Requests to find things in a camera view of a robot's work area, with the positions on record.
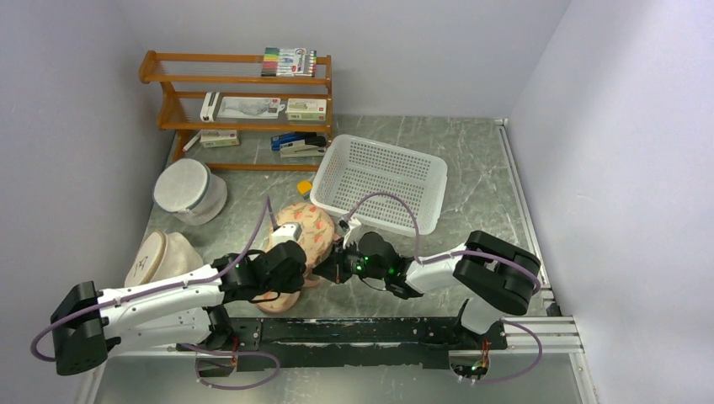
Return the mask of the floral pink mesh laundry bag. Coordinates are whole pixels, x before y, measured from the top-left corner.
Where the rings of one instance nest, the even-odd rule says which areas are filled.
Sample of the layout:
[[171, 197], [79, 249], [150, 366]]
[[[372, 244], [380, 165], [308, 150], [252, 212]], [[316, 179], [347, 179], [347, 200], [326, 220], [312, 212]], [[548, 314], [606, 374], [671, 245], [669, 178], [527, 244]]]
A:
[[[321, 283], [313, 269], [329, 255], [333, 242], [338, 239], [335, 225], [330, 215], [323, 209], [307, 202], [298, 202], [280, 210], [275, 216], [278, 225], [296, 223], [301, 228], [297, 243], [306, 253], [306, 272], [303, 289], [313, 288]], [[292, 294], [268, 292], [258, 297], [255, 305], [268, 314], [288, 311], [299, 299], [301, 292]]]

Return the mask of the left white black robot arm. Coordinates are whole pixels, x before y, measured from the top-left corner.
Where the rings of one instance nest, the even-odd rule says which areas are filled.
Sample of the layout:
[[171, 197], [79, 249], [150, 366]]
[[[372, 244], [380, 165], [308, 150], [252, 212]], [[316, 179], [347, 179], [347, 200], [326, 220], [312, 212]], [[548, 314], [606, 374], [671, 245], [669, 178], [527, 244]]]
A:
[[113, 355], [165, 344], [232, 348], [238, 336], [225, 305], [297, 292], [306, 261], [298, 243], [288, 241], [136, 287], [76, 284], [51, 315], [56, 373], [78, 375]]

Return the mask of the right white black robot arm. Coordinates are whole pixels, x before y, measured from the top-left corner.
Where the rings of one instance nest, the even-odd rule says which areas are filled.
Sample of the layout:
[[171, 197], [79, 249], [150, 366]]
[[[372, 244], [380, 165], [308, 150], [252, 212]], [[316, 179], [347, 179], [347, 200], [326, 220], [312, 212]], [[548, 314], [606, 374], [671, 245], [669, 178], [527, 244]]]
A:
[[374, 231], [358, 241], [343, 239], [314, 269], [335, 284], [353, 277], [376, 279], [385, 291], [408, 300], [462, 285], [474, 296], [462, 305], [454, 327], [463, 348], [475, 348], [503, 316], [523, 316], [540, 292], [540, 259], [485, 231], [473, 231], [461, 245], [441, 254], [410, 258]]

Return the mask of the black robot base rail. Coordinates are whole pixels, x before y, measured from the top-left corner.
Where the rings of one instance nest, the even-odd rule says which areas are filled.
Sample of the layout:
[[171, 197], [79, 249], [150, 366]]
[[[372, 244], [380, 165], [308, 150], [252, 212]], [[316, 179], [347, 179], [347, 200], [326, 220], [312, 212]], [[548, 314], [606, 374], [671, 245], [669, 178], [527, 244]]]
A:
[[456, 351], [507, 348], [504, 325], [484, 334], [466, 330], [454, 317], [260, 318], [233, 317], [200, 348], [241, 353], [240, 371], [284, 368], [420, 365], [449, 369]]

